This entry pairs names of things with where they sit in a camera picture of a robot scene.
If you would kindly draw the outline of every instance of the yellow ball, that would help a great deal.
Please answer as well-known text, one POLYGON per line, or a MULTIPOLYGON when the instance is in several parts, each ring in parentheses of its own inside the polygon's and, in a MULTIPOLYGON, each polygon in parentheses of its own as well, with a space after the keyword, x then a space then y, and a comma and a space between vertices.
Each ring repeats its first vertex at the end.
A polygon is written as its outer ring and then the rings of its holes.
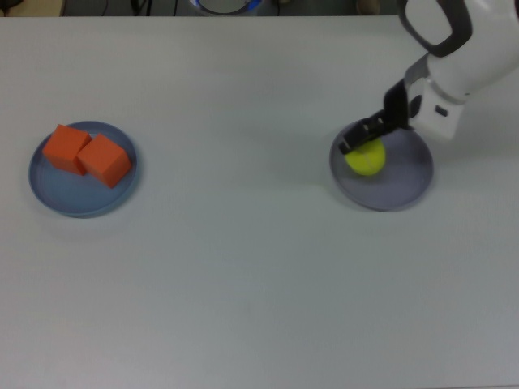
POLYGON ((380 139, 375 139, 349 152, 344 159, 356 174, 372 176, 384 167, 386 149, 380 139))

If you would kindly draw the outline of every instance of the table surface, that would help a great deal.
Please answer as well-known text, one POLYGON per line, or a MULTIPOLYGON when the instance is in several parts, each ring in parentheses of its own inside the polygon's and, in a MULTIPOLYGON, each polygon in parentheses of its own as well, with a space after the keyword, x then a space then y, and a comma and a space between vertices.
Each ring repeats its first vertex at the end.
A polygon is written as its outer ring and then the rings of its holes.
POLYGON ((0 23, 3 389, 519 383, 513 73, 428 139, 403 212, 345 201, 328 149, 423 50, 396 17, 0 23), (101 120, 143 175, 116 211, 43 207, 28 163, 101 120))

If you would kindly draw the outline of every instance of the foam cube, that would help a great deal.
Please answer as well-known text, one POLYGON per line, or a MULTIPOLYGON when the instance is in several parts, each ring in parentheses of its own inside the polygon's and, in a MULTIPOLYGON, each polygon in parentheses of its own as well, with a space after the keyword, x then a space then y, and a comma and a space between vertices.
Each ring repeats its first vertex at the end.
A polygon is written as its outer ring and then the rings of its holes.
POLYGON ((78 153, 91 140, 88 132, 60 124, 43 147, 43 155, 54 168, 83 176, 86 170, 79 162, 78 153))
POLYGON ((87 172, 110 188, 116 186, 131 168, 124 149, 103 134, 98 134, 85 146, 78 158, 87 172))

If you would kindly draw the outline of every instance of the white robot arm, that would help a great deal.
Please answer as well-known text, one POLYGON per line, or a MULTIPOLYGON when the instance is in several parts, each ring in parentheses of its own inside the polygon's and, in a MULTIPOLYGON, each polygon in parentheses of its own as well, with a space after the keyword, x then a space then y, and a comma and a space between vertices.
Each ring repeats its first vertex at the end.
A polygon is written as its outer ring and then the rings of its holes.
POLYGON ((519 66, 519 0, 398 0, 405 29, 427 50, 356 123, 343 154, 396 129, 451 139, 465 102, 519 66))

